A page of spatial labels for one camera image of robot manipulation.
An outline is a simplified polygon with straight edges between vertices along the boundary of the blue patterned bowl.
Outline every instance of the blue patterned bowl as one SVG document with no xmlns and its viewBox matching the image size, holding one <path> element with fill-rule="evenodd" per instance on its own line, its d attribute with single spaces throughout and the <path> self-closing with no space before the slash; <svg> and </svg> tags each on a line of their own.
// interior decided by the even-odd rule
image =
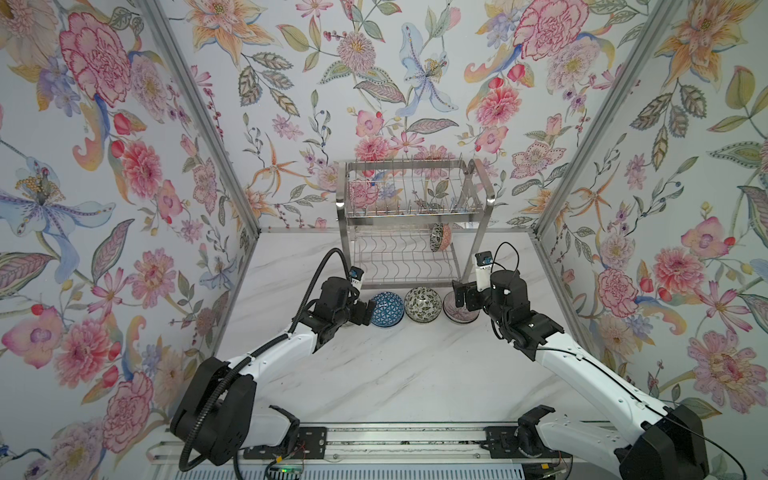
<svg viewBox="0 0 768 480">
<path fill-rule="evenodd" d="M 406 312 L 406 306 L 400 295 L 381 292 L 373 297 L 373 301 L 376 302 L 376 308 L 373 309 L 371 324 L 387 328 L 400 323 L 403 313 Z"/>
</svg>

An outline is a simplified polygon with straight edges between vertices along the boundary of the wall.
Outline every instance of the wall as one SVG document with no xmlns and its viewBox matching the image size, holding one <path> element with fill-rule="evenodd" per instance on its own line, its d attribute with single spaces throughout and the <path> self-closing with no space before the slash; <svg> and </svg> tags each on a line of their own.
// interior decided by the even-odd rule
<svg viewBox="0 0 768 480">
<path fill-rule="evenodd" d="M 495 226 L 530 227 L 653 2 L 480 6 L 164 2 L 187 61 L 212 74 L 203 92 L 263 227 L 334 225 L 335 161 L 459 156 L 486 165 Z M 371 190 L 372 205 L 414 200 Z"/>
<path fill-rule="evenodd" d="M 691 407 L 750 478 L 768 475 L 766 18 L 680 8 L 545 236 L 593 352 Z"/>
<path fill-rule="evenodd" d="M 255 241 L 145 22 L 0 0 L 2 478 L 141 477 Z"/>
</svg>

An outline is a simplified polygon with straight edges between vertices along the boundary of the white marble table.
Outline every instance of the white marble table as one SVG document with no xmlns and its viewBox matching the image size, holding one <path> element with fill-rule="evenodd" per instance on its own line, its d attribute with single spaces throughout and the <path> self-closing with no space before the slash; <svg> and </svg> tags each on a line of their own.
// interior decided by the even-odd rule
<svg viewBox="0 0 768 480">
<path fill-rule="evenodd" d="M 454 236 L 462 268 L 472 235 Z M 487 233 L 482 249 L 495 251 L 504 240 L 520 251 L 531 308 L 568 329 L 527 234 Z M 338 233 L 262 235 L 217 357 L 254 350 L 285 329 L 317 264 L 337 246 Z M 509 247 L 502 247 L 499 257 L 507 268 L 514 267 L 515 253 Z M 323 271 L 313 297 L 331 275 L 342 275 L 336 257 Z M 401 296 L 407 292 L 395 291 Z M 367 300 L 376 293 L 363 290 L 361 297 Z M 505 421 L 542 403 L 575 419 L 604 419 L 565 381 L 497 340 L 484 313 L 468 325 L 453 323 L 441 313 L 427 324 L 406 316 L 389 329 L 342 328 L 293 371 L 259 384 L 258 392 L 259 404 L 279 405 L 302 422 Z"/>
</svg>

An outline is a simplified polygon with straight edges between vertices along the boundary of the two-tier dish rack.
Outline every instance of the two-tier dish rack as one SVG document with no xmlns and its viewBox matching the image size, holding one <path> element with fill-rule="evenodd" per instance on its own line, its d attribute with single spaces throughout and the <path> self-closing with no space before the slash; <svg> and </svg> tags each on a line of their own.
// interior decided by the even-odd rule
<svg viewBox="0 0 768 480">
<path fill-rule="evenodd" d="M 339 163 L 336 210 L 344 255 L 365 271 L 363 288 L 466 282 L 495 199 L 478 158 Z M 442 251 L 430 249 L 437 223 L 477 225 L 464 270 L 453 242 Z"/>
</svg>

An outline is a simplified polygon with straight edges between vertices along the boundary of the dish rack lower shelf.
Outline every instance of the dish rack lower shelf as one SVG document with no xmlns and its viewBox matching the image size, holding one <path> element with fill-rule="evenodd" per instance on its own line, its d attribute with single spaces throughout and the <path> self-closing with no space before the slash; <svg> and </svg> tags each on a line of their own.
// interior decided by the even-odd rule
<svg viewBox="0 0 768 480">
<path fill-rule="evenodd" d="M 352 240 L 353 265 L 365 272 L 363 289 L 450 287 L 462 273 L 453 243 L 429 248 L 429 230 L 372 230 Z"/>
</svg>

